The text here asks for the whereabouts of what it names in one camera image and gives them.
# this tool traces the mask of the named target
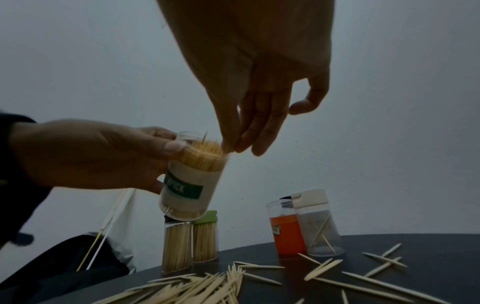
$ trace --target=small sticker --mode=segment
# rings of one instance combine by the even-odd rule
[[[163,183],[172,193],[189,199],[199,199],[204,188],[200,185],[193,185],[182,181],[175,177],[170,170],[167,171]]]
[[[273,232],[274,235],[280,235],[280,226],[278,225],[273,225],[271,227],[271,231]]]

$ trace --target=gray wall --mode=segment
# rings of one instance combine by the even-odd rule
[[[480,2],[339,0],[331,90],[268,153],[231,158],[214,196],[220,247],[272,241],[265,204],[327,190],[341,234],[480,232]],[[0,2],[0,108],[220,137],[153,0]],[[307,93],[298,82],[292,99]],[[57,189],[0,252],[0,279],[98,230],[118,191]],[[159,265],[158,197],[138,191],[112,235]]]

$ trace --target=orange container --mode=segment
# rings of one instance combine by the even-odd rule
[[[282,199],[267,206],[275,247],[279,254],[306,253],[292,201]]]

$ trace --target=cylindrical container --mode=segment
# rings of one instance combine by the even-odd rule
[[[312,189],[291,196],[307,253],[313,256],[335,256],[345,252],[335,227],[327,195],[323,189]]]
[[[193,262],[211,261],[219,256],[219,231],[216,210],[209,210],[193,222]]]
[[[192,224],[165,216],[161,270],[169,273],[192,265]]]
[[[207,211],[229,155],[200,134],[180,132],[176,140],[187,147],[180,159],[168,162],[160,209],[176,220],[196,220]]]
[[[267,204],[275,247],[279,254],[305,253],[304,239],[290,199]]]

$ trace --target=table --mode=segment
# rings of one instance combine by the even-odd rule
[[[341,271],[365,274],[382,263],[366,257],[362,252],[381,255],[397,243],[402,243],[392,257],[402,256],[408,269],[390,267],[374,276],[385,282],[424,292],[451,303],[479,303],[480,289],[480,235],[479,234],[379,234],[342,237],[346,254],[343,262],[321,276],[358,286],[395,293],[411,298],[415,303],[427,303],[419,298],[382,288],[347,277]],[[225,271],[233,261],[263,265],[282,265],[285,269],[248,270],[248,272],[280,281],[283,286],[243,279],[240,303],[342,303],[341,289],[316,280],[305,282],[305,275],[316,265],[300,256],[279,257],[273,243],[259,244],[221,251],[219,259],[196,264],[180,274]],[[135,274],[103,282],[44,303],[84,304],[120,293],[123,290],[160,278],[161,268],[155,267]],[[350,304],[394,303],[373,295],[345,289]]]

